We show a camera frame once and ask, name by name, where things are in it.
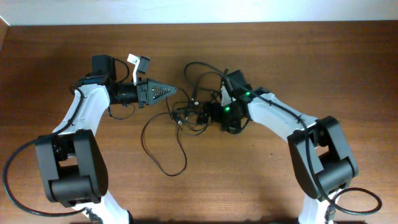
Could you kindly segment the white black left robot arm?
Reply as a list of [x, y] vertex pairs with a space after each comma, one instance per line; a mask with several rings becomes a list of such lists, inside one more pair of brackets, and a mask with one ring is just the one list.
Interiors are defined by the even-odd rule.
[[144, 79], [136, 84], [78, 82], [63, 121], [35, 143], [45, 195], [83, 213], [93, 222], [132, 223], [108, 190], [108, 171], [95, 139], [101, 117], [111, 104], [153, 105], [177, 92], [174, 86]]

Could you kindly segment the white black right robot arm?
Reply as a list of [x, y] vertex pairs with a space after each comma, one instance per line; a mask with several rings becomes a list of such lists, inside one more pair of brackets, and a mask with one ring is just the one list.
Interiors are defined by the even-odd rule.
[[305, 193], [294, 222], [333, 223], [339, 197], [359, 172], [338, 120], [303, 114], [262, 88], [222, 87], [220, 93], [220, 101], [203, 105], [197, 123], [217, 122], [230, 134], [245, 128], [242, 119], [270, 129], [289, 145], [294, 174]]

